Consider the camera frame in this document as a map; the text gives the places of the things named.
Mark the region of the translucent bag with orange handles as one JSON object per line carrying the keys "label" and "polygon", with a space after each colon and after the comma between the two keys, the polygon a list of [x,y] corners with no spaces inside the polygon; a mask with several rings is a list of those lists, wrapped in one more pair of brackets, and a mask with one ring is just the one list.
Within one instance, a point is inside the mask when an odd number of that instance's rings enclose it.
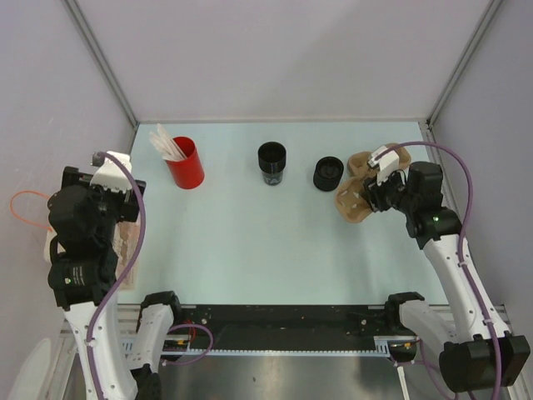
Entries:
{"label": "translucent bag with orange handles", "polygon": [[[41,228],[46,231],[45,246],[43,250],[43,258],[49,263],[51,261],[48,254],[48,247],[52,239],[55,237],[56,232],[53,230],[48,222],[33,221],[31,218],[26,218],[17,210],[17,200],[21,196],[31,195],[42,198],[37,201],[37,208],[44,209],[45,200],[50,198],[49,195],[37,192],[34,190],[22,190],[15,192],[9,201],[9,211],[14,218],[26,223],[35,228]],[[137,245],[137,240],[140,236],[140,220],[136,222],[120,222],[115,227],[115,233],[113,237],[113,248],[118,256],[116,278],[119,278],[123,271],[126,269],[127,263],[132,259],[133,251]],[[126,275],[122,281],[119,290],[122,292],[132,291],[136,286],[137,280],[137,262],[134,262],[132,269]]]}

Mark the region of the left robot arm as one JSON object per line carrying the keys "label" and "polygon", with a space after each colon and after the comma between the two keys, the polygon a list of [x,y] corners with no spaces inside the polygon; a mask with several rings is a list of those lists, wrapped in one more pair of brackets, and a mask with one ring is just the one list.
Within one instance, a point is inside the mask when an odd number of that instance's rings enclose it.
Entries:
{"label": "left robot arm", "polygon": [[159,399],[158,367],[166,333],[178,331],[183,311],[170,293],[141,304],[132,351],[122,348],[117,318],[113,248],[116,225],[144,216],[146,188],[114,166],[93,175],[66,167],[62,187],[47,202],[54,231],[48,284],[75,337],[88,399]]}

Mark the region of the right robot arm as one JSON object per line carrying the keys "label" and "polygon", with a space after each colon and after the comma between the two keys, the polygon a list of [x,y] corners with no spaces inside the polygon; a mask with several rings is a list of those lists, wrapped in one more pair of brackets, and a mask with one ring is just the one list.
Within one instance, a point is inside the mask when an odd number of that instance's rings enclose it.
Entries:
{"label": "right robot arm", "polygon": [[414,162],[403,174],[397,165],[370,162],[374,177],[363,182],[363,198],[375,212],[391,208],[406,216],[406,230],[435,269],[452,322],[413,297],[386,310],[384,323],[394,334],[414,332],[438,357],[441,376],[454,393],[510,387],[531,348],[515,336],[489,299],[460,237],[461,221],[443,205],[443,173],[432,162]]}

